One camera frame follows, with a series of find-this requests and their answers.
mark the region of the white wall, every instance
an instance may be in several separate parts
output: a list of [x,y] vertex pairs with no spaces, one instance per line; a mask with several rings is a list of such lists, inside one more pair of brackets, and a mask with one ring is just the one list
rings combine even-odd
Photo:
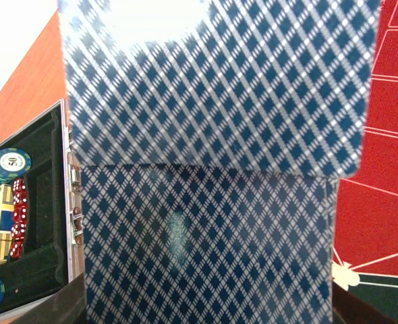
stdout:
[[0,90],[56,9],[56,0],[0,0]]

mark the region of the red playing mat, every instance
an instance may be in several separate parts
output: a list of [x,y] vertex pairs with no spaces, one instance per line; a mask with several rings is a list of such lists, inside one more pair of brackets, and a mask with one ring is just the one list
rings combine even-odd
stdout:
[[[382,0],[372,73],[361,167],[354,177],[342,180],[339,189],[335,262],[341,266],[349,263],[349,268],[358,273],[395,279],[398,277],[398,0]],[[363,284],[367,287],[361,280],[354,291],[361,292]],[[368,285],[386,287],[380,282]]]

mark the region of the open case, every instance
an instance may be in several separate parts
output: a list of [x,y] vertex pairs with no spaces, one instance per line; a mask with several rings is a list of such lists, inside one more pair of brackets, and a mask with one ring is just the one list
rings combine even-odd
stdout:
[[22,257],[0,265],[0,321],[29,311],[83,272],[80,173],[60,100],[0,144],[27,152],[28,221]]

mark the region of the red dice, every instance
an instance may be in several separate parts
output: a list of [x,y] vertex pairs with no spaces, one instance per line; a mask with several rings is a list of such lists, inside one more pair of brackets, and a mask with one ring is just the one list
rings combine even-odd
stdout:
[[13,211],[13,221],[15,223],[26,223],[26,206],[18,206]]
[[10,246],[10,257],[13,259],[18,259],[22,256],[23,242],[13,242]]
[[10,234],[13,242],[23,241],[25,238],[26,225],[24,223],[16,223],[11,228]]
[[19,178],[13,182],[13,193],[25,192],[25,189],[26,189],[26,187],[25,187],[24,179]]
[[26,206],[26,192],[16,192],[13,196],[13,205],[17,206]]

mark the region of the diamond pattern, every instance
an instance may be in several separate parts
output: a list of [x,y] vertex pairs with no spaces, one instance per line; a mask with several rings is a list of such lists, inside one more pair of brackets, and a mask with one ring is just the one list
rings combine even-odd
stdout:
[[96,193],[84,197],[90,322],[331,322],[326,185],[208,167],[85,167],[84,190]]
[[[165,2],[170,18],[173,3]],[[113,27],[117,13],[108,1],[61,3],[82,163],[352,174],[378,1],[221,0],[202,7],[196,26],[166,42],[152,38],[165,29],[152,25],[158,14],[138,10],[146,23],[134,28],[149,38],[127,42]]]

